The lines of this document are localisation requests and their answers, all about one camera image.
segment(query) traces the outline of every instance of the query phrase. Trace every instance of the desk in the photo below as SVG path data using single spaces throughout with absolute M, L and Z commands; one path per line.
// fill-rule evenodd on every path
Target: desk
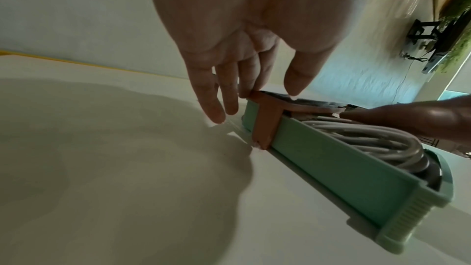
M 211 124 L 189 82 L 0 57 L 0 264 L 471 264 L 471 164 L 406 252 L 288 162 Z

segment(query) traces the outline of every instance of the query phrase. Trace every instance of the palm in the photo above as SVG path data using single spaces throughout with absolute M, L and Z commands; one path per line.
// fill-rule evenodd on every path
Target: palm
M 364 0 L 154 0 L 185 61 L 200 105 L 221 123 L 268 81 L 279 38 L 296 50 L 285 88 L 299 94 L 344 38 Z

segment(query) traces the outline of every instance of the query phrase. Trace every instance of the white tabletop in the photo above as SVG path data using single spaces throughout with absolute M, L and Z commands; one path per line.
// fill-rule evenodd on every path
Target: white tabletop
M 468 160 L 442 153 L 456 199 L 396 256 L 242 110 L 214 126 L 184 79 L 0 57 L 0 264 L 471 264 Z

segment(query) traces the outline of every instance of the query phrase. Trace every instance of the table surface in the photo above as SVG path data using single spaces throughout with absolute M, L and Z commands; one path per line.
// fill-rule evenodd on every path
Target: table surface
M 471 264 L 469 160 L 437 150 L 455 200 L 397 256 L 240 105 L 215 126 L 185 79 L 0 57 L 0 264 Z

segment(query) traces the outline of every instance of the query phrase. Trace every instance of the finger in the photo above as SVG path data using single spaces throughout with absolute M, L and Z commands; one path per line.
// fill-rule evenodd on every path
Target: finger
M 212 122 L 223 123 L 226 120 L 226 114 L 217 99 L 217 92 L 214 88 L 215 80 L 211 69 L 187 66 L 187 71 L 191 86 L 205 114 Z
M 275 65 L 276 53 L 278 52 L 279 43 L 280 39 L 277 39 L 270 50 L 259 53 L 260 74 L 255 81 L 254 90 L 262 89 L 270 79 L 271 70 L 273 69 L 273 65 Z
M 239 97 L 245 99 L 254 89 L 255 81 L 260 73 L 260 60 L 256 54 L 238 62 L 239 66 Z
M 285 74 L 285 89 L 289 95 L 296 96 L 317 76 L 335 47 L 317 53 L 296 51 Z
M 222 92 L 224 109 L 229 115 L 239 110 L 237 98 L 237 63 L 226 63 L 216 66 L 216 76 Z

